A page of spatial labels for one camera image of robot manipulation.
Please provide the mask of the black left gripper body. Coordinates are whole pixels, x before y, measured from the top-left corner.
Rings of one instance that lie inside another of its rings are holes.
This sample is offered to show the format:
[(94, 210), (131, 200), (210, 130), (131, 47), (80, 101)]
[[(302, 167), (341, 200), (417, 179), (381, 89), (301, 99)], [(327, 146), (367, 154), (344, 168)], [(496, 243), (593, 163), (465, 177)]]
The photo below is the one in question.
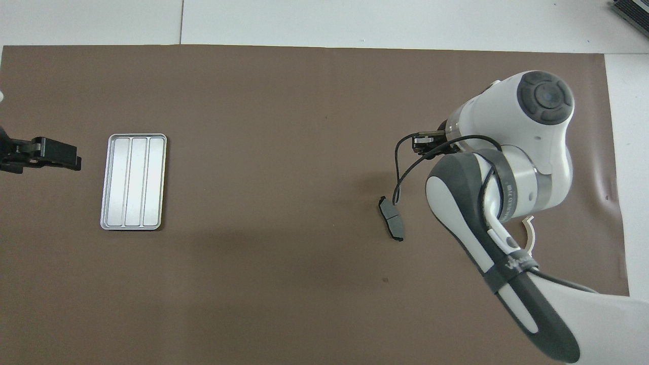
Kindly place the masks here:
[(1, 127), (1, 171), (22, 174), (24, 168), (30, 168), (30, 156), (21, 148), (31, 144), (31, 140), (10, 138)]

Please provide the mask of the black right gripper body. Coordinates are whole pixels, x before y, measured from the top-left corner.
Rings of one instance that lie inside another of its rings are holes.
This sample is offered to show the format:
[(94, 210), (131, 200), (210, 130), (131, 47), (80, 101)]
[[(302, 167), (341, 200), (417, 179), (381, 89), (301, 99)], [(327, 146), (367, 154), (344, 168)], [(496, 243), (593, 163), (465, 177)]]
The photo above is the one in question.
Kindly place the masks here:
[(412, 150), (420, 156), (440, 156), (448, 154), (448, 147), (440, 148), (447, 142), (445, 131), (419, 132), (412, 137)]

